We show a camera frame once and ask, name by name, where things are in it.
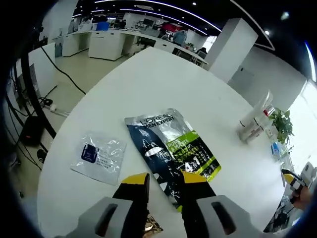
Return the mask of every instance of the plastic sachet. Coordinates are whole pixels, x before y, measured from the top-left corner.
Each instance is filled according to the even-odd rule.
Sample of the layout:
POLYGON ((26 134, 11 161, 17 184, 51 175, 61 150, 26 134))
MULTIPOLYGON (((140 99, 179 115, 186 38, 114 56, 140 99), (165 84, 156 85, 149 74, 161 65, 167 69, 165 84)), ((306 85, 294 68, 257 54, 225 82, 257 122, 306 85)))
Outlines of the plastic sachet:
POLYGON ((179 208, 181 170, 212 180, 221 166, 210 149, 175 109, 126 118, 131 138, 168 199, 179 208))
POLYGON ((126 143, 100 132, 85 134, 70 168, 92 179, 117 185, 126 143))

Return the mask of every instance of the green leaves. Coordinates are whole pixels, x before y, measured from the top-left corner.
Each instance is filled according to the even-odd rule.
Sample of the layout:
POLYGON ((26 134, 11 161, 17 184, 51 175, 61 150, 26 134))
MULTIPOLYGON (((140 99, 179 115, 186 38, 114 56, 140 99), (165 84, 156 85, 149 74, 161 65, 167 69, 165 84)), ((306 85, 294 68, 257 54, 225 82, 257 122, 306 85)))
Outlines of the green leaves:
POLYGON ((270 120, 273 120, 273 124, 277 131, 277 141, 284 144, 289 142, 289 136, 293 134, 293 124, 289 118, 290 111, 283 112, 282 110, 276 108, 275 112, 269 116, 270 120))

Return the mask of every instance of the office desk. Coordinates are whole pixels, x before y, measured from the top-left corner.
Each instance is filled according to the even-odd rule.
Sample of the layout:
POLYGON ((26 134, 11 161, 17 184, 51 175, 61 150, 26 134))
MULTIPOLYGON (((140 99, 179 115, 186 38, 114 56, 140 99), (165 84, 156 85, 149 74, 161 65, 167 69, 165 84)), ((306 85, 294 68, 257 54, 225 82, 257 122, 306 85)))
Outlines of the office desk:
POLYGON ((118 184, 133 174, 151 174, 148 209, 164 229, 156 237, 186 237, 181 214, 160 188, 124 123, 125 117, 167 108, 179 110, 221 164, 221 171, 210 182, 215 193, 226 195, 248 211, 256 228, 266 227, 284 187, 267 136, 262 134, 246 145, 235 132, 252 107, 212 73, 173 54, 147 48, 101 79, 58 131, 38 187, 37 211, 43 234, 67 234, 77 227, 83 212, 116 191, 116 186, 70 169, 83 135, 101 131, 127 142, 118 184))
POLYGON ((189 51, 170 41, 162 40, 154 36, 145 35, 138 31, 109 29, 108 31, 84 31, 74 32, 54 38, 63 44, 63 56, 72 56, 82 50, 89 49, 89 57, 105 60, 117 60, 129 52, 135 37, 144 37, 154 40, 154 48, 172 53, 175 48, 199 59, 202 65, 208 64, 196 53, 189 51))

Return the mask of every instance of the white round table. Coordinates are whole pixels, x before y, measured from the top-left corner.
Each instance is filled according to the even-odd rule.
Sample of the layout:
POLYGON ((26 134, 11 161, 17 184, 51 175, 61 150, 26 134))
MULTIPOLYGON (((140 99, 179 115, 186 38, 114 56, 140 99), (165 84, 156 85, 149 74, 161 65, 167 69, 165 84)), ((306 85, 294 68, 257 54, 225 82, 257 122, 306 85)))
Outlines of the white round table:
MULTIPOLYGON (((242 143, 236 126, 251 106, 212 73, 182 58, 148 48, 104 77, 73 109, 52 143, 38 187, 38 220, 43 234, 65 235, 78 217, 105 196, 111 186, 70 169, 76 147, 87 131, 102 131, 127 142, 118 184, 129 175, 148 172, 134 146, 125 117, 175 108, 219 161, 222 169, 210 182, 248 211, 263 230, 275 213, 284 187, 265 134, 242 143)), ((164 231, 157 237, 186 237, 176 211, 151 175, 148 209, 164 231)))

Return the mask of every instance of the ceiling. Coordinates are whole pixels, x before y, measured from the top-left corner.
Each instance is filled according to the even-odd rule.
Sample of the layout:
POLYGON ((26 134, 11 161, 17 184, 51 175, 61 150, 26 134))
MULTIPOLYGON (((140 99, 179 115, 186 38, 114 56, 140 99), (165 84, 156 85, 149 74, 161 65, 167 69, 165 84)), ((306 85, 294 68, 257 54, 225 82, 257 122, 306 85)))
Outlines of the ceiling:
POLYGON ((192 14, 153 1, 108 0, 99 3, 95 3, 95 1, 99 0, 79 0, 74 15, 127 12, 120 10, 122 8, 143 10, 135 7, 135 5, 145 5, 152 7, 154 13, 177 19, 177 21, 174 21, 166 18, 172 23, 183 21, 207 35, 219 35, 220 31, 192 14, 205 19, 219 29, 225 26, 228 19, 242 17, 257 32, 259 37, 256 45, 258 47, 285 60, 304 76, 312 77, 305 46, 305 42, 307 42, 313 57, 316 58, 317 36, 313 30, 316 28, 316 20, 313 19, 316 8, 311 1, 302 0, 300 3, 294 4, 288 0, 153 0, 181 8, 192 14), (91 13, 93 10, 102 9, 104 11, 91 13), (289 18, 281 20, 284 12, 289 13, 289 18))

